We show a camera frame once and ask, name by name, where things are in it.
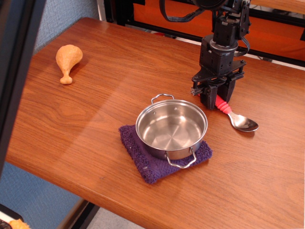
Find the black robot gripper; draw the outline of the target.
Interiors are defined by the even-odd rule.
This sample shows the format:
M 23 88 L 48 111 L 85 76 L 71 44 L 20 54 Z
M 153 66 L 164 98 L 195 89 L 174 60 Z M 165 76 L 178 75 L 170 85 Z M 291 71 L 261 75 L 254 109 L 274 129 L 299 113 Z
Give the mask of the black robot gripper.
M 234 57 L 243 56 L 238 52 L 238 42 L 230 46 L 222 46 L 213 40 L 213 35 L 202 38 L 199 65 L 200 70 L 192 78 L 191 93 L 200 94 L 201 103 L 209 110 L 215 107 L 218 95 L 229 103 L 236 80 L 243 78 L 246 62 L 236 61 Z

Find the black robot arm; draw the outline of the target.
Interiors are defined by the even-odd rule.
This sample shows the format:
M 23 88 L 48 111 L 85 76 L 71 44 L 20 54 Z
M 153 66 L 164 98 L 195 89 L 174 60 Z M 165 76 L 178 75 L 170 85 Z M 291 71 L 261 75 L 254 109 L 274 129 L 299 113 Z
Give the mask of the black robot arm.
M 230 101 L 236 80 L 243 78 L 243 60 L 236 57 L 247 54 L 250 44 L 245 36 L 251 26 L 248 0 L 197 0 L 202 10 L 212 11 L 212 34 L 202 38 L 199 72 L 192 78 L 193 95 L 201 103 L 214 109 L 217 96 Z

